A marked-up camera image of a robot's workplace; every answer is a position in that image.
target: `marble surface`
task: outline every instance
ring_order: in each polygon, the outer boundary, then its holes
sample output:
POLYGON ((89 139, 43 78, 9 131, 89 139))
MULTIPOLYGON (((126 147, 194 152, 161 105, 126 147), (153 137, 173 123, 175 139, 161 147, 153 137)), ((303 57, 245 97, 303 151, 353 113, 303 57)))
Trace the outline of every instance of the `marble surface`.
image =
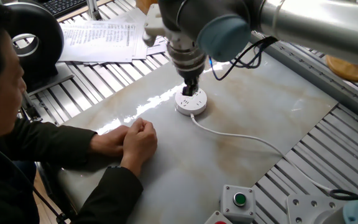
MULTIPOLYGON (((214 68, 223 75, 229 66, 216 63, 214 68)), ((283 153, 337 103, 267 54, 258 69, 234 69, 221 82, 207 65, 200 80, 208 96, 206 111, 196 117, 201 125, 263 138, 283 153)), ((175 111, 182 82, 166 64, 65 123, 101 134, 130 126, 138 117, 153 122, 158 149, 144 166, 145 190, 128 223, 204 223, 219 210, 224 184, 251 187, 281 158, 260 142, 207 133, 175 111)), ((77 209, 110 164, 119 161, 92 158, 82 170, 60 171, 77 209)))

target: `green button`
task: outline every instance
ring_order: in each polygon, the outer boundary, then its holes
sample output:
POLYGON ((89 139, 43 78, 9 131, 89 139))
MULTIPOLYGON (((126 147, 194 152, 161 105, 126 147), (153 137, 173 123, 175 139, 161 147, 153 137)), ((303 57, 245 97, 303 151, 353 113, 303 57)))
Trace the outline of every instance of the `green button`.
POLYGON ((247 198, 243 193, 236 193, 233 198, 233 202, 238 207, 242 207, 246 204, 247 198))

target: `man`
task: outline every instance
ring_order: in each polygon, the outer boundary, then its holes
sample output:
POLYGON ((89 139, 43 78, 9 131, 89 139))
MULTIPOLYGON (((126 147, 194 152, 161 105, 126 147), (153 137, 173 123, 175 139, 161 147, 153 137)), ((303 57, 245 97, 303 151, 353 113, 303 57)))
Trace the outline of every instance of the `man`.
MULTIPOLYGON (((11 12, 0 6, 0 151, 13 161, 60 166, 83 165, 93 153, 122 156, 121 166, 107 168, 72 223, 125 223, 142 192, 137 178, 142 164, 157 148, 152 123, 138 119, 130 128, 121 126, 100 136, 89 130, 16 119, 26 85, 6 32, 10 20, 11 12)), ((0 155, 0 223, 39 223, 32 192, 21 181, 0 155)))

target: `white cable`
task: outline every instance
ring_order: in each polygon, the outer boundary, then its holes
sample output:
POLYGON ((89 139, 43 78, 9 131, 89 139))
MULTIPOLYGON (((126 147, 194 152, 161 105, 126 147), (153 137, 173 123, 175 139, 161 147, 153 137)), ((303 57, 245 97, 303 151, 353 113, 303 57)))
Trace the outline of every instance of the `white cable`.
POLYGON ((205 128, 203 126, 201 126, 199 123, 197 123, 197 121, 195 120, 194 118, 194 115, 191 114, 190 115, 191 119, 193 120, 193 122, 199 126, 200 128, 204 129, 205 131, 209 131, 211 133, 214 133, 214 134, 218 134, 218 135, 222 135, 222 136, 229 136, 229 137, 239 137, 239 138, 246 138, 246 139, 253 139, 253 140, 256 140, 256 141, 259 141, 259 142, 262 142, 270 147, 272 147, 274 150, 276 150, 278 153, 280 153, 283 158, 289 162, 295 169, 297 169, 304 177, 306 177, 308 180, 310 180, 310 182, 312 182, 315 186, 321 188, 321 189, 324 189, 328 192, 330 192, 332 189, 324 186, 324 185, 321 185, 319 183, 317 183, 316 181, 312 180, 310 177, 308 177, 305 173, 302 172, 302 170, 300 170, 286 155, 284 155, 280 150, 278 150, 274 145, 270 144, 269 142, 263 140, 263 139, 260 139, 260 138, 257 138, 257 137, 253 137, 253 136, 246 136, 246 135, 242 135, 242 134, 226 134, 226 133, 220 133, 220 132, 217 132, 217 131, 213 131, 213 130, 210 130, 208 128, 205 128))

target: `man's hand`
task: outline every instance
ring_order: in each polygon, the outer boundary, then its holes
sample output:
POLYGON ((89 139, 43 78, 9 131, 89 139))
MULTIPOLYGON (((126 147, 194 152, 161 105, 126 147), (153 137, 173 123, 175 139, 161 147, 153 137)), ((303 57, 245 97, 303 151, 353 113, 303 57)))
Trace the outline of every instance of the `man's hand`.
POLYGON ((90 144, 90 151, 105 156, 122 156, 124 138, 129 128, 120 126, 106 134, 93 136, 90 144))
POLYGON ((125 137, 121 167, 129 169, 138 177, 143 163, 154 155, 156 149, 157 134, 153 124, 139 118, 125 137))

